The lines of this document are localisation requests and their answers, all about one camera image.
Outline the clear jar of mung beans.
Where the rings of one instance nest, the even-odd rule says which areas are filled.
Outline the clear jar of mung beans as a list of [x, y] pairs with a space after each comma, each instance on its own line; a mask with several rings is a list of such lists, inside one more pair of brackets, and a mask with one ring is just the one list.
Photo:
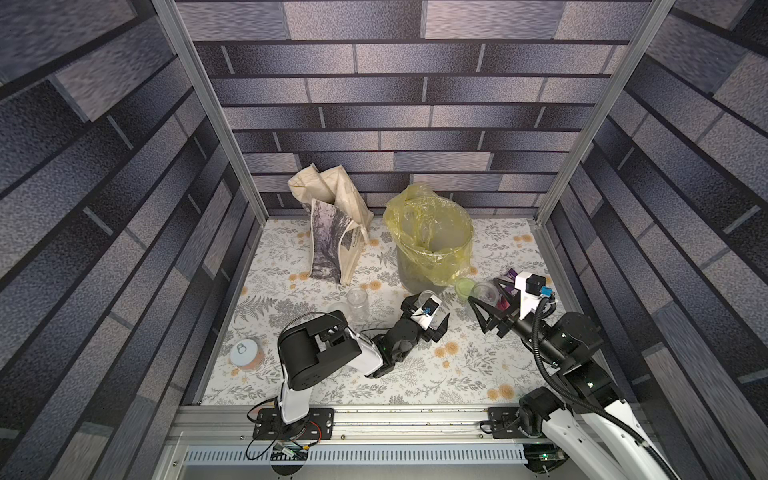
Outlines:
[[469, 297], [477, 301], [482, 301], [492, 307], [495, 307], [499, 300], [499, 291], [492, 282], [476, 283], [470, 292]]

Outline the small clear bean jar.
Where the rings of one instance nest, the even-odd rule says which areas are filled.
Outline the small clear bean jar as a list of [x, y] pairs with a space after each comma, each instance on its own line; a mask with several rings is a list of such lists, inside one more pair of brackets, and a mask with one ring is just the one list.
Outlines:
[[358, 324], [363, 324], [369, 320], [370, 305], [367, 290], [361, 287], [351, 288], [346, 295], [351, 316]]

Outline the yellow plastic trash bag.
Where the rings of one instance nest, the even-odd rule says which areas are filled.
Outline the yellow plastic trash bag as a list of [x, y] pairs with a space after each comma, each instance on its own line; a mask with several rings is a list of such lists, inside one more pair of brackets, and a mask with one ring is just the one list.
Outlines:
[[456, 202], [412, 184], [387, 202], [383, 221], [396, 248], [434, 284], [447, 288], [469, 274], [474, 225]]

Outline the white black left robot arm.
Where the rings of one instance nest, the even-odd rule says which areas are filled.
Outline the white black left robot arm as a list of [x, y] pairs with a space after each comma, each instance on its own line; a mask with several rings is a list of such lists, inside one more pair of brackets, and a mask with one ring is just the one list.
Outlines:
[[310, 407], [313, 388], [344, 367], [378, 379], [410, 355], [421, 342], [439, 342], [448, 330], [450, 314], [432, 292], [406, 297], [394, 326], [372, 338], [354, 330], [344, 313], [312, 314], [280, 333], [277, 352], [282, 370], [273, 408], [255, 406], [247, 417], [255, 440], [315, 441], [332, 436], [334, 410]]

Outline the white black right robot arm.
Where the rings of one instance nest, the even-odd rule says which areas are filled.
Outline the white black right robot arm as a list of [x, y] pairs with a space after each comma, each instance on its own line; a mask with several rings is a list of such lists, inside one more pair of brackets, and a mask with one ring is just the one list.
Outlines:
[[618, 386], [594, 359], [603, 340], [594, 321], [567, 312], [554, 324], [556, 295], [544, 277], [496, 278], [468, 306], [485, 333], [516, 334], [545, 386], [513, 409], [493, 407], [480, 431], [496, 439], [518, 432], [553, 443], [591, 479], [675, 479], [677, 473], [643, 430]]

